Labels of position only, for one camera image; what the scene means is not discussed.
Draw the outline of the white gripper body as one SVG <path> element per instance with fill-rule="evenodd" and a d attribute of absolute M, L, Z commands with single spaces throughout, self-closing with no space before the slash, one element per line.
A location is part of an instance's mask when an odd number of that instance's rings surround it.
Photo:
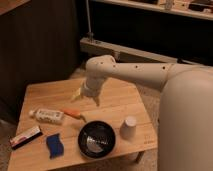
<path fill-rule="evenodd" d="M 86 97 L 97 97 L 100 94 L 101 84 L 98 80 L 87 78 L 81 86 L 81 93 Z"/>

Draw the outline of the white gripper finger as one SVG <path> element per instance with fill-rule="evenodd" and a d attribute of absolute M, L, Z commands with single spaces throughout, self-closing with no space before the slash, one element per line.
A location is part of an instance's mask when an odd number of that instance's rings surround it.
<path fill-rule="evenodd" d="M 100 106 L 100 98 L 99 98 L 99 96 L 94 97 L 93 100 L 96 103 L 96 106 Z"/>
<path fill-rule="evenodd" d="M 71 97 L 71 101 L 74 102 L 82 98 L 82 91 L 78 88 Z"/>

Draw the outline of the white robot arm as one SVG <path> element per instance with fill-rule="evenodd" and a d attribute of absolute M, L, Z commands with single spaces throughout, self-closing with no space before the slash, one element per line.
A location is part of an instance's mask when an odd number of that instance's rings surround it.
<path fill-rule="evenodd" d="M 86 62 L 73 100 L 99 99 L 109 78 L 161 92 L 158 171 L 213 171 L 213 67 L 180 63 L 118 63 L 111 55 Z"/>

